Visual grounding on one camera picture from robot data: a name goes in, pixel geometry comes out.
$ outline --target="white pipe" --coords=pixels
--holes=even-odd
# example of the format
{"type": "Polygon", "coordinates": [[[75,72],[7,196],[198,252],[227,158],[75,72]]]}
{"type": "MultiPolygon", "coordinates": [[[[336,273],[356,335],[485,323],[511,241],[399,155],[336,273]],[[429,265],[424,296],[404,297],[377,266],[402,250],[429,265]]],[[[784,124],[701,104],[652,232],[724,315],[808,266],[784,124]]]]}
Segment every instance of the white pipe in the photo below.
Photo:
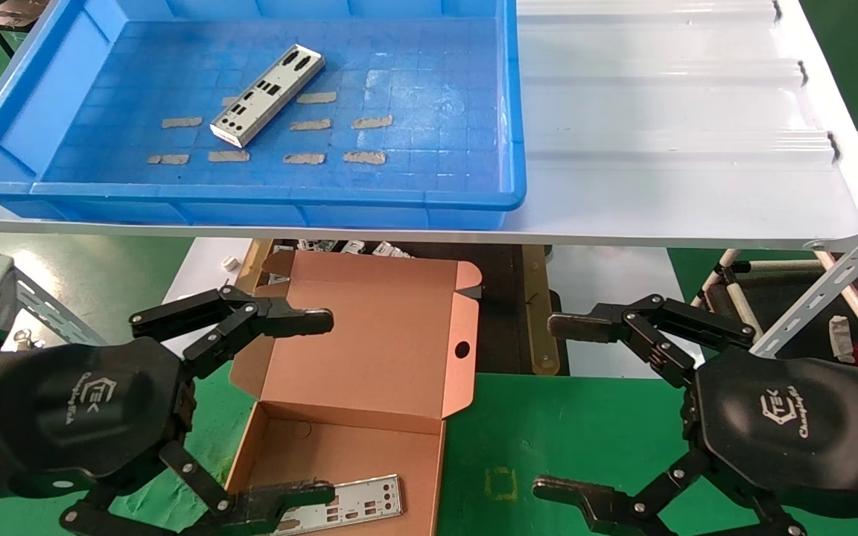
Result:
{"type": "MultiPolygon", "coordinates": [[[[730,265],[733,264],[733,261],[737,260],[737,255],[739,254],[739,249],[728,249],[724,252],[724,255],[721,255],[721,259],[717,263],[724,268],[729,268],[730,265]]],[[[718,284],[718,281],[721,281],[721,275],[716,271],[711,272],[711,274],[708,275],[708,280],[704,281],[704,285],[701,286],[701,294],[708,294],[708,289],[718,284]]],[[[702,303],[704,303],[704,301],[701,299],[701,296],[694,296],[694,299],[690,301],[690,304],[694,307],[700,307],[702,303]]]]}
{"type": "Polygon", "coordinates": [[[750,274],[756,272],[819,272],[820,261],[750,261],[750,274]]]}
{"type": "Polygon", "coordinates": [[[743,289],[740,284],[728,284],[726,291],[730,295],[730,302],[733,303],[733,308],[737,312],[737,316],[745,323],[753,328],[753,342],[756,343],[763,336],[763,329],[760,327],[760,320],[757,319],[753,308],[750,307],[750,302],[746,301],[746,295],[743,294],[743,289]]]}

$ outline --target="robotic hand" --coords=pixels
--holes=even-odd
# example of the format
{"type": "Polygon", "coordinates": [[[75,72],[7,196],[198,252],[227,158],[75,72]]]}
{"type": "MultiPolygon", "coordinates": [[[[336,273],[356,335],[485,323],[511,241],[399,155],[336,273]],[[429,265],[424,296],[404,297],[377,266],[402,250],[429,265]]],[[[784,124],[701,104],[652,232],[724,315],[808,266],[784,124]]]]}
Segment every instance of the robotic hand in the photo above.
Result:
{"type": "Polygon", "coordinates": [[[858,368],[754,356],[750,326],[657,295],[599,304],[588,315],[557,313],[548,329],[561,339],[624,342],[684,390],[681,437],[689,450],[638,494],[535,479],[536,497],[578,506],[592,532],[676,536],[658,513],[700,477],[759,518],[715,535],[806,535],[782,505],[858,518],[858,368]],[[719,353],[695,369],[661,331],[719,353]]]}
{"type": "Polygon", "coordinates": [[[330,311],[296,310],[285,299],[252,298],[224,286],[136,313],[130,324],[134,340],[120,346],[0,354],[0,497],[89,491],[60,520],[69,532],[88,536],[176,534],[108,512],[117,496],[166,468],[208,508],[181,535],[265,534],[287,509],[334,499],[327,482],[228,495],[182,447],[197,405],[194,379],[208,377],[257,336],[326,333],[333,328],[330,311]],[[183,360],[161,344],[210,325],[183,360]]]}

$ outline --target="green floor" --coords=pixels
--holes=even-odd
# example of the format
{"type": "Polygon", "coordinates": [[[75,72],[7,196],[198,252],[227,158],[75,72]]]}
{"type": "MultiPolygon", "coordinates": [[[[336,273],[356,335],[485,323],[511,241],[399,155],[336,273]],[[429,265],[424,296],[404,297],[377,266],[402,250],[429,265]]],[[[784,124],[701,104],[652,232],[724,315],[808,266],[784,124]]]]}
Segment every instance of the green floor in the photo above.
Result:
{"type": "MultiPolygon", "coordinates": [[[[809,0],[804,9],[858,126],[858,2],[809,0]]],[[[0,51],[0,72],[5,65],[0,51]]],[[[127,338],[122,320],[129,312],[160,303],[190,243],[0,235],[3,253],[14,255],[39,284],[113,342],[127,338]],[[116,291],[120,288],[129,292],[122,295],[116,291]]],[[[749,257],[783,255],[791,254],[751,252],[749,257]]],[[[685,298],[691,298],[719,251],[670,250],[670,257],[685,298]]],[[[251,401],[221,373],[201,383],[197,396],[200,410],[188,449],[225,473],[251,401]]],[[[636,491],[684,447],[677,433],[679,403],[676,392],[655,381],[480,374],[473,407],[450,420],[440,536],[586,534],[574,508],[537,502],[528,492],[531,479],[551,471],[636,491]]],[[[73,499],[0,501],[0,536],[62,534],[57,517],[73,499]]],[[[175,529],[200,512],[190,493],[168,475],[120,501],[118,509],[175,529]]],[[[703,482],[665,517],[682,534],[751,521],[745,510],[729,505],[703,482]]],[[[858,522],[800,517],[814,535],[858,534],[858,522]]]]}

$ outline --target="robot hand logo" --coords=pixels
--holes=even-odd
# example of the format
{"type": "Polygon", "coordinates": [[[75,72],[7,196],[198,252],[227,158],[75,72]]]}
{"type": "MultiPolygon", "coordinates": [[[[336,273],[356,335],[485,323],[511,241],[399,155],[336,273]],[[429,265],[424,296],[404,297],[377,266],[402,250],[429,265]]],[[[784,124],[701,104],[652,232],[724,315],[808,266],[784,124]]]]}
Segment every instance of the robot hand logo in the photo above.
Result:
{"type": "Polygon", "coordinates": [[[793,399],[781,396],[777,389],[767,389],[766,394],[760,396],[760,406],[763,407],[763,417],[776,424],[786,424],[797,417],[793,399]]]}
{"type": "Polygon", "coordinates": [[[103,403],[112,401],[112,395],[115,394],[117,381],[109,380],[108,377],[99,377],[98,380],[92,380],[85,383],[92,376],[91,372],[82,374],[71,390],[71,399],[68,401],[68,410],[65,411],[65,426],[74,423],[75,416],[78,414],[78,404],[88,404],[85,413],[98,413],[101,411],[103,403]]]}
{"type": "Polygon", "coordinates": [[[797,392],[796,387],[789,386],[786,393],[780,394],[777,389],[767,389],[765,395],[760,395],[760,407],[763,408],[763,417],[769,418],[776,424],[786,424],[800,418],[801,438],[810,437],[810,421],[807,420],[807,405],[803,397],[797,392]]]}

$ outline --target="white component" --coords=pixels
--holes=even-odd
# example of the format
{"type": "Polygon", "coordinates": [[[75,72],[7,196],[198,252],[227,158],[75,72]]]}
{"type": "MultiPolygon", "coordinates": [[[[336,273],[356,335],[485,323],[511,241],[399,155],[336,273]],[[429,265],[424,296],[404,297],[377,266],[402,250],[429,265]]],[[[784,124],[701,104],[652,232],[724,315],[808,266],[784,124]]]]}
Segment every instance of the white component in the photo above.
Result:
{"type": "Polygon", "coordinates": [[[372,250],[373,255],[379,255],[379,257],[400,257],[400,258],[412,258],[412,255],[409,255],[405,251],[402,251],[398,247],[395,247],[389,242],[379,242],[379,245],[375,250],[372,250]]]}
{"type": "Polygon", "coordinates": [[[296,248],[301,251],[323,251],[330,252],[337,247],[336,240],[300,240],[296,241],[296,248]]]}
{"type": "Polygon", "coordinates": [[[323,56],[293,45],[214,121],[211,132],[243,148],[323,68],[323,56]]]}
{"type": "Polygon", "coordinates": [[[224,258],[223,261],[220,262],[220,267],[224,268],[227,272],[232,272],[236,269],[236,267],[240,266],[241,262],[238,261],[236,257],[228,257],[224,258]]]}
{"type": "Polygon", "coordinates": [[[334,489],[337,498],[329,505],[300,506],[283,514],[273,534],[291,536],[402,515],[398,475],[347,482],[334,489]]]}
{"type": "Polygon", "coordinates": [[[830,319],[830,348],[833,356],[841,363],[855,364],[854,344],[849,329],[849,319],[845,316],[834,316],[830,319]]]}
{"type": "Polygon", "coordinates": [[[379,242],[375,250],[372,250],[372,254],[378,255],[378,257],[391,257],[394,249],[395,247],[389,242],[379,242]]]}
{"type": "Polygon", "coordinates": [[[364,249],[366,249],[366,242],[362,240],[350,240],[346,242],[346,245],[340,250],[340,253],[359,255],[364,251],[364,249]]]}

